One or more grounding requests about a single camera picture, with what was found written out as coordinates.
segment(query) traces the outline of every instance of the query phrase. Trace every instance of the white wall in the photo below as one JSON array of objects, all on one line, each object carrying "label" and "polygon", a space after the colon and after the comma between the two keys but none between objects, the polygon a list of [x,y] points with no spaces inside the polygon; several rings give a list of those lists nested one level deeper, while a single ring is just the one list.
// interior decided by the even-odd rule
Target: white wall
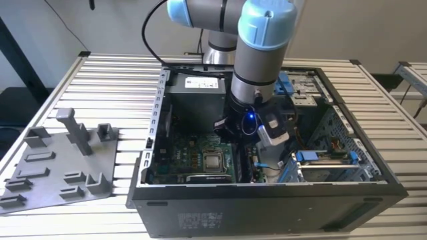
[{"label": "white wall", "polygon": [[[48,0],[89,51],[147,54],[141,25],[156,0]],[[84,50],[43,0],[0,0],[0,16],[48,87],[55,87]],[[147,27],[148,42],[159,54],[195,52],[199,30],[171,22],[163,6]],[[23,86],[0,55],[0,89]]]},{"label": "white wall", "polygon": [[426,10],[427,0],[306,0],[287,57],[358,59],[387,74],[427,62]]}]

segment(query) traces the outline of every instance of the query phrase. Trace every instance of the gray plastic holder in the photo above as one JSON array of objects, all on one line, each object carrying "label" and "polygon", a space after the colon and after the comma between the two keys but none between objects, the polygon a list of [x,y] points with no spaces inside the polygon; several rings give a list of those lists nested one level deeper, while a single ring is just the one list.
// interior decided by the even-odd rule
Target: gray plastic holder
[{"label": "gray plastic holder", "polygon": [[0,214],[111,196],[119,129],[108,123],[87,130],[75,110],[61,108],[56,119],[68,132],[29,128],[23,153],[0,196]]}]

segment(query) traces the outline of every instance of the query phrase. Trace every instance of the cable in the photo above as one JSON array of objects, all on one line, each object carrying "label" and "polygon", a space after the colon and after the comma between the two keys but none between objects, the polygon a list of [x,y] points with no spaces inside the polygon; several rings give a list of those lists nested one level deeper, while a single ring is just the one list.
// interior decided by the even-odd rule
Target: cable
[{"label": "cable", "polygon": [[278,169],[278,168],[272,168],[272,167],[270,167],[270,166],[263,166],[262,167],[263,169],[271,169],[271,170],[274,170],[274,171],[280,171],[282,169]]},{"label": "cable", "polygon": [[422,107],[418,108],[416,112],[415,112],[415,115],[414,115],[414,119],[416,119],[416,117],[419,116],[420,112],[422,112]]},{"label": "cable", "polygon": [[201,55],[203,55],[203,48],[201,48],[201,37],[203,37],[203,32],[204,32],[204,29],[201,28],[200,29],[200,35],[199,35],[199,43],[197,43],[197,53],[200,52]]},{"label": "cable", "polygon": [[303,142],[303,138],[302,138],[300,131],[298,128],[295,129],[295,138],[296,138],[298,144],[300,145],[302,149],[307,150],[308,148]]},{"label": "cable", "polygon": [[408,85],[408,87],[407,87],[407,89],[406,89],[406,92],[404,92],[404,94],[403,94],[403,97],[402,97],[402,100],[400,100],[400,105],[402,105],[402,103],[403,103],[403,100],[406,99],[406,96],[407,96],[407,94],[408,94],[410,88],[411,88],[411,84]]},{"label": "cable", "polygon": [[148,12],[148,15],[145,17],[145,20],[141,24],[141,29],[140,29],[140,36],[141,36],[141,41],[144,43],[144,46],[148,50],[148,52],[151,53],[151,55],[155,57],[155,59],[161,63],[163,66],[168,67],[171,70],[173,70],[176,73],[181,73],[181,74],[188,74],[188,75],[193,75],[193,76],[200,76],[200,77],[211,77],[211,78],[224,78],[224,74],[223,73],[208,73],[208,72],[199,72],[199,71],[193,71],[193,70],[187,70],[187,69],[177,69],[175,67],[171,66],[171,64],[168,64],[155,53],[153,49],[149,47],[149,44],[147,42],[147,38],[145,38],[145,30],[147,30],[147,25],[148,25],[148,21],[152,17],[152,15],[155,14],[156,10],[159,9],[159,7],[167,2],[168,0],[160,0],[155,6],[152,7],[152,9]]},{"label": "cable", "polygon": [[61,16],[60,16],[59,13],[55,11],[55,8],[53,8],[52,5],[49,4],[48,0],[44,0],[44,2],[45,2],[45,4],[49,6],[49,8],[52,9],[52,11],[53,11],[53,13],[56,14],[56,16],[59,17],[61,23],[64,24],[64,26],[65,26],[65,28],[67,28],[67,30],[68,30],[68,32],[71,32],[71,34],[73,35],[73,37],[79,40],[79,42],[81,43],[84,49],[85,49],[87,51],[89,51],[88,48],[87,48],[87,46],[85,46],[84,43],[81,42],[80,38],[76,36],[76,34],[73,33],[73,31],[68,28],[68,26],[67,26],[67,24],[65,24]]},{"label": "cable", "polygon": [[278,82],[279,82],[280,88],[282,88],[283,91],[284,91],[284,99],[288,98],[288,100],[290,100],[290,102],[291,102],[291,104],[292,104],[294,115],[295,115],[295,117],[294,117],[294,123],[295,123],[295,125],[296,125],[296,123],[299,122],[299,112],[298,112],[296,106],[295,106],[295,104],[294,104],[294,102],[292,102],[292,98],[291,98],[290,93],[288,93],[288,91],[287,91],[287,89],[286,89],[286,85],[284,85],[283,82],[282,82],[280,77],[278,77]]}]

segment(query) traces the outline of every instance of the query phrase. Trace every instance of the slatted metal table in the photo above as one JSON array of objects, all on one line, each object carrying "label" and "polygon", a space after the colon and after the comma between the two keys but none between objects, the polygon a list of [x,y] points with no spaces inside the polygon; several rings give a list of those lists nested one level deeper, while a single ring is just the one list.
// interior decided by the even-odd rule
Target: slatted metal table
[{"label": "slatted metal table", "polygon": [[[197,56],[164,56],[163,59],[200,62]],[[348,234],[238,239],[426,240],[426,130],[360,65],[348,60],[320,59],[286,59],[283,65],[323,69],[410,196]],[[65,129],[55,120],[57,108],[75,108],[76,121],[87,128],[111,123],[120,129],[113,196],[1,215],[0,237],[23,240],[149,238],[139,214],[125,208],[125,200],[133,163],[145,143],[160,68],[155,58],[143,55],[91,54],[77,58],[28,126],[44,126],[49,133],[63,132]],[[23,135],[0,161],[0,195],[4,179],[12,176],[25,148]]]},{"label": "slatted metal table", "polygon": [[395,74],[399,74],[408,81],[427,99],[427,63],[402,61]]}]

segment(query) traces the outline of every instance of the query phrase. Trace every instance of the light blue robot joint cap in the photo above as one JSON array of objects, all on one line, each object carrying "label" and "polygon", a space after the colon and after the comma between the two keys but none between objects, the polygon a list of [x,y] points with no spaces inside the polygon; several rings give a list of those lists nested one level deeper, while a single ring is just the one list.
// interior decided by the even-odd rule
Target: light blue robot joint cap
[{"label": "light blue robot joint cap", "polygon": [[172,22],[189,28],[193,27],[188,13],[187,0],[168,0],[167,13]]},{"label": "light blue robot joint cap", "polygon": [[298,9],[288,0],[247,0],[239,19],[239,37],[260,51],[282,48],[291,40]]}]

